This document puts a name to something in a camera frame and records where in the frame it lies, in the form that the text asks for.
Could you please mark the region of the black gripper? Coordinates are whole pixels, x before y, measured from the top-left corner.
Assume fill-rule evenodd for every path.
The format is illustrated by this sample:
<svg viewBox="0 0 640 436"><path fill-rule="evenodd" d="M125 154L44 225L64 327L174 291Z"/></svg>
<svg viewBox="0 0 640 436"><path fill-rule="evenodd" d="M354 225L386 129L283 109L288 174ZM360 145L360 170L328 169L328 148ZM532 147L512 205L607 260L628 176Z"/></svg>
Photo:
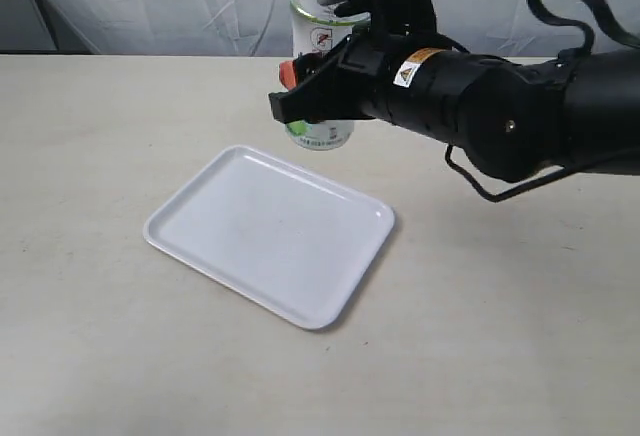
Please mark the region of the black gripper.
<svg viewBox="0 0 640 436"><path fill-rule="evenodd" d="M306 53L279 64L282 92L268 95L273 119L381 120L434 139L458 139L459 99L470 55L418 37L351 38L336 55Z"/></svg>

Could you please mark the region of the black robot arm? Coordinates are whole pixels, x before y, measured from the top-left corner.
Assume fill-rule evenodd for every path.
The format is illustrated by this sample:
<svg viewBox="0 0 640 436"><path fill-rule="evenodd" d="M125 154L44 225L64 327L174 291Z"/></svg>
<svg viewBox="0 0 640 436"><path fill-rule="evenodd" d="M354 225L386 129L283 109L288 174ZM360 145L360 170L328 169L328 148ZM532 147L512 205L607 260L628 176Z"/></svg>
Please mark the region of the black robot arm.
<svg viewBox="0 0 640 436"><path fill-rule="evenodd" d="M521 65L455 51L435 34L349 37L282 64L275 120L378 119L462 149L509 183L551 165L639 171L635 50Z"/></svg>

